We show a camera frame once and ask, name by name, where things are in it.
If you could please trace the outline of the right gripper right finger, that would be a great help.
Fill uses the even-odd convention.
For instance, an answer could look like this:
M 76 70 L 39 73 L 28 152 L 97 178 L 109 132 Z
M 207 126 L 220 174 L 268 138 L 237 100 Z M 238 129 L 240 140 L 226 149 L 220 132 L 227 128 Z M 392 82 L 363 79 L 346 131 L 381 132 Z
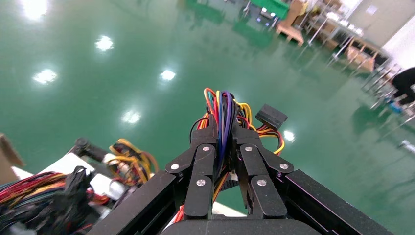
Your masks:
M 284 218 L 287 208 L 278 189 L 294 166 L 266 149 L 257 132 L 237 125 L 232 128 L 232 158 L 248 216 Z

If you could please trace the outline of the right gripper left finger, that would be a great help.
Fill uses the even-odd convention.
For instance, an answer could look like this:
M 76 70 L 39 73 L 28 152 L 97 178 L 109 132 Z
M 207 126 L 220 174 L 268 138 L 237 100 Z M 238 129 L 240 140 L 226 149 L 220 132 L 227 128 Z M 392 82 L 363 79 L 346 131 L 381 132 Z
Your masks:
M 208 126 L 190 132 L 190 147 L 165 170 L 177 177 L 175 201 L 180 208 L 176 220 L 209 219 L 212 214 L 216 180 L 218 131 L 213 114 L 202 118 Z

